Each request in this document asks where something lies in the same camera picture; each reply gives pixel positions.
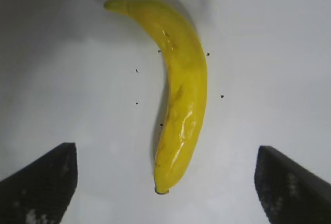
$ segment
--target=white table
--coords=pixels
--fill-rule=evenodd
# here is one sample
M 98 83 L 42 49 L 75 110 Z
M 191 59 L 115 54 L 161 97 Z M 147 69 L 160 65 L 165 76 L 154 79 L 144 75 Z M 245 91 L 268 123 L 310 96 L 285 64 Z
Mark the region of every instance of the white table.
M 331 182 L 331 0 L 179 1 L 210 53 L 208 103 L 168 195 L 154 193 L 151 163 L 161 55 L 103 0 L 0 0 L 0 178 L 76 142 L 63 224 L 268 223 L 253 184 L 259 145 Z

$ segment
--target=yellow banana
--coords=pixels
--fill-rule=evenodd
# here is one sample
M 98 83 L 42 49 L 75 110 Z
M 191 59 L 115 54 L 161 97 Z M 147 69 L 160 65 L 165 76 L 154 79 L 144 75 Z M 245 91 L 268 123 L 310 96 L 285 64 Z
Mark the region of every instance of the yellow banana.
M 111 0 L 105 9 L 132 17 L 160 47 L 168 74 L 169 101 L 154 166 L 155 192 L 165 194 L 184 175 L 203 123 L 207 65 L 190 23 L 157 0 Z

